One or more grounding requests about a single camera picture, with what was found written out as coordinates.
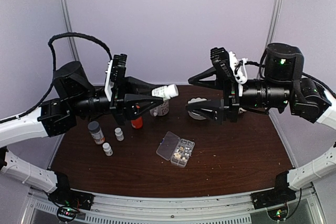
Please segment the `clear plastic pill organizer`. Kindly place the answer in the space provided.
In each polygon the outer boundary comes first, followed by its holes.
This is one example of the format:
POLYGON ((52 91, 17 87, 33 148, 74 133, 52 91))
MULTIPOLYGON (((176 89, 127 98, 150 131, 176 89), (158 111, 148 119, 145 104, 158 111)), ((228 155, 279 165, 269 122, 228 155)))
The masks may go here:
POLYGON ((170 161, 171 164, 184 168, 192 156, 194 147, 195 143, 193 141, 180 138, 174 133, 168 131, 162 138, 162 141, 156 150, 156 154, 161 158, 163 158, 164 160, 170 161), (188 161, 187 162, 174 161, 173 154, 175 152, 188 154, 189 155, 188 161))

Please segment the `small white pill bottle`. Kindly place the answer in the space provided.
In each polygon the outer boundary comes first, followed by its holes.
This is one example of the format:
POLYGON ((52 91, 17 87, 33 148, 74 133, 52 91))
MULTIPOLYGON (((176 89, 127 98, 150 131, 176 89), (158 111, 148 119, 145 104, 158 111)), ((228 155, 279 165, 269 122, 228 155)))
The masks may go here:
POLYGON ((109 143, 107 143, 107 142, 103 143, 102 148, 104 150, 104 153, 107 156, 112 156, 113 155, 113 150, 112 150, 112 148, 111 148, 111 146, 110 146, 109 143))

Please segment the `orange pill bottle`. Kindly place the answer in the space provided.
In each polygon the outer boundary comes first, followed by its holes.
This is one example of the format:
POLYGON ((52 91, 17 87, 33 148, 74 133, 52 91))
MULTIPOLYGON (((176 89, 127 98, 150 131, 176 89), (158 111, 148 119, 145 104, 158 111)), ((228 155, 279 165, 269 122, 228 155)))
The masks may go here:
POLYGON ((137 119, 131 120, 131 126, 134 129, 141 129, 143 127, 143 119, 139 117, 137 119))

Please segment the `grey-capped orange label bottle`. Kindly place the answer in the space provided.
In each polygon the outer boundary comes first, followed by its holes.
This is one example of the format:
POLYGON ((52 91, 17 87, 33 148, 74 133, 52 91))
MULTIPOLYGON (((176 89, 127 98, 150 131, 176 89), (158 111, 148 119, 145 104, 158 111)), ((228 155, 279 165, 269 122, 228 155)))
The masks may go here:
POLYGON ((99 122, 92 121, 88 124, 87 128, 88 128, 94 142, 97 145, 102 145, 105 142, 105 137, 104 137, 104 134, 102 132, 102 129, 100 127, 99 122))

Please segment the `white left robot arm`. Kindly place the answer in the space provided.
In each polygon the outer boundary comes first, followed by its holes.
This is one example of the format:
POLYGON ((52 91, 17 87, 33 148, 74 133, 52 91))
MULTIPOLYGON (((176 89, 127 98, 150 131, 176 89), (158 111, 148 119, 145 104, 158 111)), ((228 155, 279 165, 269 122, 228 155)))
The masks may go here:
POLYGON ((8 145, 32 138, 62 135, 77 125, 77 118, 111 114, 118 125, 136 120, 164 102, 159 86, 133 77, 125 77, 126 55, 116 55, 107 71, 107 87, 93 86, 78 61, 72 61, 53 73, 51 86, 59 97, 43 99, 28 112, 1 120, 1 174, 55 194, 64 205, 76 197, 67 175, 33 165, 11 152, 8 145))

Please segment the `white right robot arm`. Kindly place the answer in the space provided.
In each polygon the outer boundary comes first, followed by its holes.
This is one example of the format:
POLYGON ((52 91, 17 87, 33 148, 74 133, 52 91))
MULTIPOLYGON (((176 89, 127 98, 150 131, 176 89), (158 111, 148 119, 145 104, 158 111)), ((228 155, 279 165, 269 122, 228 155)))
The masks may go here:
POLYGON ((304 56, 298 47, 273 42, 256 63, 259 78, 248 79, 247 59, 231 51, 213 48, 212 66, 188 79, 189 84, 221 90, 220 100, 190 103, 186 109, 221 123, 236 122, 239 110, 267 114, 289 108, 294 116, 335 128, 335 93, 322 81, 304 73, 304 56))

